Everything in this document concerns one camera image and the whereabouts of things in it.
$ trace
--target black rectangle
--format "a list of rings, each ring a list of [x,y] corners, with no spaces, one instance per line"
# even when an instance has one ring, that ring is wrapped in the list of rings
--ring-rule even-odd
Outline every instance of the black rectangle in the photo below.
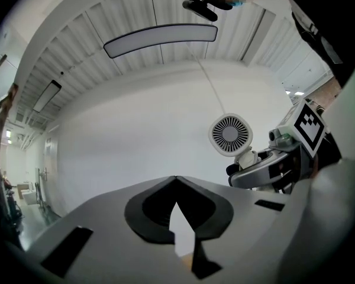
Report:
[[[265,208],[273,209],[274,211],[282,211],[285,206],[284,204],[270,202],[266,200],[258,200],[255,202],[255,204]]]
[[[89,237],[93,234],[88,228],[76,227],[41,263],[50,272],[64,277]]]

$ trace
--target round fan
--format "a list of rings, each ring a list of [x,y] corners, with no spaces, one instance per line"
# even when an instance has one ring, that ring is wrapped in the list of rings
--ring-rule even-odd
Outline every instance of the round fan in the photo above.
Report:
[[[248,123],[236,114],[225,114],[209,129],[209,139],[223,156],[235,157],[246,151],[253,140]]]

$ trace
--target black border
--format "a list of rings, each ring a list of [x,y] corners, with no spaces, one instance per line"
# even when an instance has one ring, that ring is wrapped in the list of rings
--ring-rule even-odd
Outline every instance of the black border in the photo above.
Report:
[[[200,40],[189,41],[189,40],[184,40],[184,41],[173,41],[173,42],[161,42],[161,43],[157,43],[157,44],[152,44],[152,45],[140,47],[140,48],[138,48],[138,49],[130,50],[130,51],[126,52],[126,53],[119,54],[118,56],[115,56],[115,57],[111,57],[111,56],[108,54],[107,50],[105,49],[105,46],[106,46],[107,44],[112,43],[112,42],[114,42],[114,41],[117,41],[117,40],[120,39],[120,38],[127,37],[127,36],[132,35],[132,34],[140,33],[140,32],[142,32],[142,31],[152,30],[152,29],[154,29],[154,28],[168,27],[168,26],[176,26],[176,25],[198,25],[198,26],[215,27],[215,28],[216,28],[216,33],[215,33],[214,40],[213,40],[213,41],[206,41],[206,40],[205,40],[205,41],[203,41],[203,40],[202,40],[202,41],[200,41]],[[123,55],[125,55],[125,54],[131,53],[132,51],[145,49],[146,47],[151,47],[151,46],[155,46],[155,45],[169,44],[169,43],[178,43],[178,42],[214,42],[214,41],[217,39],[217,33],[218,33],[218,27],[215,26],[215,25],[212,25],[212,24],[200,24],[200,23],[184,23],[184,24],[182,24],[182,23],[174,23],[174,24],[155,25],[155,26],[143,28],[143,29],[141,29],[141,30],[132,31],[132,32],[127,33],[127,34],[125,34],[125,35],[121,35],[121,36],[119,36],[119,37],[117,37],[117,38],[114,38],[114,39],[112,39],[112,40],[110,40],[110,41],[104,43],[103,48],[104,48],[106,54],[108,55],[108,57],[111,58],[111,59],[114,59],[114,58],[117,58],[117,57],[121,57],[121,56],[123,56]]]
[[[304,119],[304,116],[306,114],[313,115],[315,117],[315,119],[317,119],[319,126],[320,126],[319,131],[314,138],[314,141],[310,140],[310,138],[308,137],[306,132],[300,126],[300,123],[302,122],[302,120]],[[300,116],[298,116],[298,118],[295,122],[295,127],[300,132],[300,134],[304,137],[306,142],[308,142],[310,148],[314,151],[316,146],[318,145],[318,140],[321,138],[322,133],[325,129],[325,125],[322,123],[320,117],[307,104],[304,104],[304,107],[301,110]]]
[[[46,88],[45,88],[45,89],[43,90],[43,92],[41,93],[41,95],[40,95],[40,97],[38,98],[38,100],[41,99],[43,93],[44,93],[44,92],[46,91],[46,89],[50,86],[50,84],[54,84],[56,87],[58,87],[58,88],[59,88],[59,91],[57,91],[57,92],[55,93],[55,95],[52,96],[52,97],[50,98],[50,100],[47,101],[47,103],[45,104],[45,106],[46,106],[47,104],[49,104],[49,102],[57,95],[57,93],[60,92],[60,90],[61,90],[61,88],[62,88],[62,86],[61,86],[58,82],[56,82],[55,80],[51,80],[51,82],[46,86]],[[36,111],[36,110],[34,109],[34,107],[37,105],[38,100],[35,102],[35,104],[34,104],[34,106],[33,106],[33,111],[40,113],[40,112],[45,108],[45,106],[42,107],[42,109],[41,109],[40,111]]]

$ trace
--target person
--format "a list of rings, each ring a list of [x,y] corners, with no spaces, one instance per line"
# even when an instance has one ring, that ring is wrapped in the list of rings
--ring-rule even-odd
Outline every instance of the person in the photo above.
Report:
[[[241,5],[245,0],[217,0]],[[355,68],[355,0],[289,0],[304,41],[344,86]]]

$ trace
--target ceiling light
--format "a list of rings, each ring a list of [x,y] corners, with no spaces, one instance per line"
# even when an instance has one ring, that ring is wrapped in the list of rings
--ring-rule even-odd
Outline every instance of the ceiling light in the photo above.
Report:
[[[122,35],[104,44],[109,58],[116,58],[148,46],[173,42],[213,42],[217,27],[208,24],[168,24],[144,28]]]
[[[35,103],[33,110],[40,112],[48,102],[53,99],[53,97],[60,91],[62,87],[58,82],[52,80],[49,85],[45,88],[38,101]]]

